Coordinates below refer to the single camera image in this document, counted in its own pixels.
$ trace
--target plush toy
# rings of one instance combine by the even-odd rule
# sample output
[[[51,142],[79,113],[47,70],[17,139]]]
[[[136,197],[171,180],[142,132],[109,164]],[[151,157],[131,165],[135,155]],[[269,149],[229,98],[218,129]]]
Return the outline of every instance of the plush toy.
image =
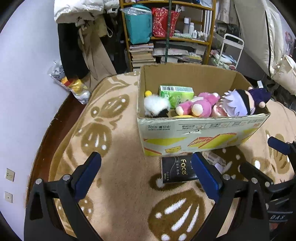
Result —
[[[212,112],[212,107],[220,99],[217,93],[200,93],[197,97],[194,97],[191,101],[186,101],[179,104],[176,107],[178,115],[190,115],[199,117],[209,117]]]
[[[210,94],[203,92],[200,93],[198,97],[203,97],[203,99],[197,100],[192,104],[192,114],[199,117],[209,117],[212,112],[212,107],[220,99],[220,96],[217,93]]]
[[[221,103],[218,102],[213,106],[210,117],[223,117],[223,116],[227,116],[227,113],[221,107]]]
[[[144,95],[145,95],[145,97],[148,97],[148,96],[152,95],[152,92],[151,91],[145,91]]]
[[[149,95],[144,98],[145,115],[153,118],[168,117],[170,102],[167,98]]]
[[[264,108],[270,98],[271,93],[264,88],[235,89],[222,96],[221,107],[231,117],[252,115],[256,107]]]

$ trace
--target wooden shelf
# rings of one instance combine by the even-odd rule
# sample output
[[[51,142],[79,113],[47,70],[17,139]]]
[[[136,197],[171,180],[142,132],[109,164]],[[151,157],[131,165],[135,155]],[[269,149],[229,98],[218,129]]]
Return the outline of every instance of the wooden shelf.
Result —
[[[144,1],[139,1],[139,2],[128,2],[128,3],[123,3],[123,6],[131,6],[134,4],[139,4],[139,3],[143,3],[143,4],[147,4],[147,3],[168,3],[168,0],[144,0]],[[189,3],[189,2],[181,2],[181,1],[172,1],[172,4],[179,4],[182,6],[186,6],[186,7],[193,7],[193,8],[198,8],[198,9],[202,9],[202,10],[209,10],[209,11],[213,11],[212,8],[209,7],[204,7],[200,4],[194,4],[194,3]]]
[[[166,38],[158,38],[158,37],[151,37],[151,40],[166,40]],[[198,43],[198,44],[203,44],[203,45],[209,45],[209,42],[204,42],[200,41],[197,39],[186,39],[186,38],[178,38],[178,37],[171,37],[170,40],[175,40],[175,41],[184,41],[184,42],[191,42],[191,43]]]

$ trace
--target red gift bag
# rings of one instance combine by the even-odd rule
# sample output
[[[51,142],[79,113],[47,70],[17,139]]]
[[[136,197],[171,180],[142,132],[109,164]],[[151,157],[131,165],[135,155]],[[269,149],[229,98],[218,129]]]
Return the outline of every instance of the red gift bag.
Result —
[[[155,37],[166,37],[168,31],[168,10],[166,8],[152,8],[153,15],[153,24],[152,32]],[[174,35],[176,23],[178,17],[180,16],[179,12],[173,11],[170,16],[170,37]]]

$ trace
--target green tissue box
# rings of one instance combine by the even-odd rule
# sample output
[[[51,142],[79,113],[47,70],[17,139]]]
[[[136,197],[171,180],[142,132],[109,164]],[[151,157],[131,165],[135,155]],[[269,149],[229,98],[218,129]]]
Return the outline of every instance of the green tissue box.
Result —
[[[168,98],[170,107],[175,109],[178,104],[192,100],[194,92],[191,87],[161,85],[159,87],[159,96]]]

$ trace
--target beige rug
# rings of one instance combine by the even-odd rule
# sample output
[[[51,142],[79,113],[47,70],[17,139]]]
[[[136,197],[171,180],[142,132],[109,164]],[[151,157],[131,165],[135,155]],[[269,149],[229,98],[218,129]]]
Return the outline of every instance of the beige rug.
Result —
[[[214,202],[198,181],[162,184],[160,158],[144,156],[136,121],[137,82],[138,73],[131,72],[106,78],[96,87],[56,151],[49,179],[71,174],[97,151],[102,167],[79,205],[105,241],[190,240]],[[267,138],[294,141],[295,113],[278,102],[267,105],[271,116],[244,144],[213,151],[231,162],[229,175],[242,179],[238,166],[248,161],[275,183],[292,178],[289,160],[269,148]],[[74,235],[60,202],[56,204],[67,233]],[[236,205],[237,200],[219,235],[227,232]]]

